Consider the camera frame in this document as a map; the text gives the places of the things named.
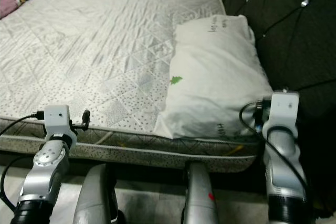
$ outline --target tufted headboard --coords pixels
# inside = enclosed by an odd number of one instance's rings
[[[336,112],[336,0],[223,0],[245,15],[274,90],[300,93],[303,122]]]

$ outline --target quilted mattress cover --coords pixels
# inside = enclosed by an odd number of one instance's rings
[[[46,105],[68,104],[75,122],[91,111],[73,157],[175,168],[193,158],[210,170],[245,169],[257,149],[252,137],[152,134],[176,25],[224,13],[221,0],[30,0],[0,21],[0,127]],[[42,124],[27,121],[0,138],[0,149],[34,153],[42,140]]]

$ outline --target white pillow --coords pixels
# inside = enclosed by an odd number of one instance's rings
[[[272,94],[244,16],[215,15],[176,28],[166,107],[154,133],[168,138],[248,134],[246,103]],[[251,112],[244,114],[252,123]]]

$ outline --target red mark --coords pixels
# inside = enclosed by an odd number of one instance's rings
[[[212,193],[209,193],[208,196],[211,200],[215,200],[215,196]]]

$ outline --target floor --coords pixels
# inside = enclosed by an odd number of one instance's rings
[[[28,169],[11,168],[5,180],[5,190],[12,202],[16,202]],[[50,223],[71,224],[77,198],[84,177],[68,176],[62,184]],[[184,206],[185,188],[152,183],[120,180],[116,185],[119,209],[129,224],[180,223]],[[259,224],[267,222],[266,198],[262,195],[216,190],[219,223]],[[10,223],[13,214],[0,201],[0,223]],[[318,224],[336,224],[336,219],[319,220]]]

